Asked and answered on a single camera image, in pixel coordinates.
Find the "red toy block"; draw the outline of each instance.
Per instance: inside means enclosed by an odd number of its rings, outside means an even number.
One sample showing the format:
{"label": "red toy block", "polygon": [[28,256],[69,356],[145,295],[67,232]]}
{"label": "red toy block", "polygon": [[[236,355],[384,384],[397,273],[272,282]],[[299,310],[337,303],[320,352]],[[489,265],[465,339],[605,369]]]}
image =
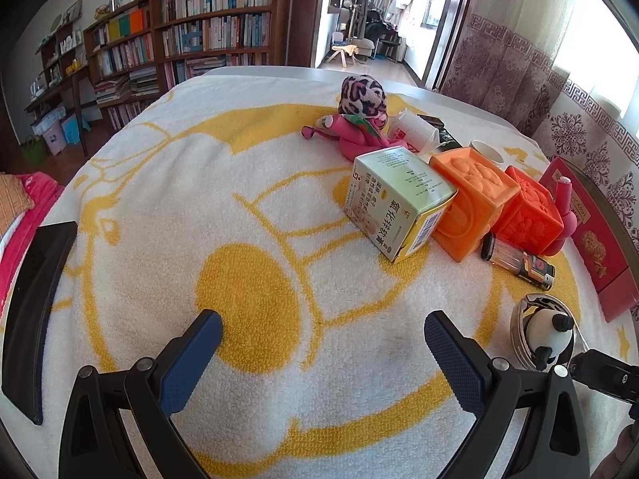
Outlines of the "red toy block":
{"label": "red toy block", "polygon": [[553,197],[544,186],[512,165],[506,174],[522,192],[504,207],[493,232],[528,253],[542,254],[564,229]]}

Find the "green basket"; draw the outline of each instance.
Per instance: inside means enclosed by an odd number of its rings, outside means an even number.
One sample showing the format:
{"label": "green basket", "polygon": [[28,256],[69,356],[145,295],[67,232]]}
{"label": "green basket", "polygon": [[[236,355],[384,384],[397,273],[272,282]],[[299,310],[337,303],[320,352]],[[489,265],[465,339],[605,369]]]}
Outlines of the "green basket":
{"label": "green basket", "polygon": [[26,158],[29,165],[36,169],[42,162],[45,161],[48,155],[47,145],[42,137],[37,139],[30,139],[20,146],[24,158]]}

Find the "pink plush toy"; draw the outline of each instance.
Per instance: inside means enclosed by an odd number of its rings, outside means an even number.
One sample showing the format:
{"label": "pink plush toy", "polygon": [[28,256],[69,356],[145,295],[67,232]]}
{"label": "pink plush toy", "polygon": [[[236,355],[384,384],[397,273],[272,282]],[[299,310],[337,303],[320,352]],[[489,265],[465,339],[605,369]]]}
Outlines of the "pink plush toy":
{"label": "pink plush toy", "polygon": [[326,139],[338,140],[342,154],[350,161],[361,154],[377,151],[385,147],[408,147],[404,140],[389,140],[362,117],[356,115],[326,115],[315,127],[304,126],[302,136],[310,139],[314,133]]}
{"label": "pink plush toy", "polygon": [[304,126],[302,136],[310,139],[317,133],[339,140],[342,154],[350,161],[389,146],[408,147],[404,140],[389,140],[381,132],[388,121],[386,94],[372,76],[351,75],[344,79],[337,111],[339,114],[318,119],[315,127]]}
{"label": "pink plush toy", "polygon": [[559,211],[562,221],[564,222],[564,229],[557,236],[557,239],[548,245],[547,249],[541,255],[555,255],[560,252],[564,246],[566,238],[571,237],[574,231],[577,229],[577,217],[574,212],[570,210],[570,197],[573,193],[573,183],[570,178],[562,176],[557,181],[557,191],[555,192],[555,205]]}

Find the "pink leopard print fabric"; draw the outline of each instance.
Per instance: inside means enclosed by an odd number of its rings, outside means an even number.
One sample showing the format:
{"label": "pink leopard print fabric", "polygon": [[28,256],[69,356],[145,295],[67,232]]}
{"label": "pink leopard print fabric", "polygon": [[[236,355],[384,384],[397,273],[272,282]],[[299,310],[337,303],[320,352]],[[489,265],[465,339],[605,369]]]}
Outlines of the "pink leopard print fabric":
{"label": "pink leopard print fabric", "polygon": [[386,126],[389,118],[384,88],[369,75],[349,76],[344,79],[338,111],[367,119],[377,131]]}

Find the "orange block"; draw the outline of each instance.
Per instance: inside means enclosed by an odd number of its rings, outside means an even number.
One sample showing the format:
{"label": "orange block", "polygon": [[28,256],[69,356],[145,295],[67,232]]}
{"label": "orange block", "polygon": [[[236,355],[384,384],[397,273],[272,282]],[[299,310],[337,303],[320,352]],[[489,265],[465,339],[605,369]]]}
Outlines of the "orange block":
{"label": "orange block", "polygon": [[512,165],[506,174],[519,184],[522,192],[504,207],[493,232],[526,252],[541,254],[561,234],[564,222],[544,186]]}
{"label": "orange block", "polygon": [[431,157],[435,170],[459,190],[433,237],[461,263],[496,224],[504,205],[520,187],[474,149],[462,147]]}

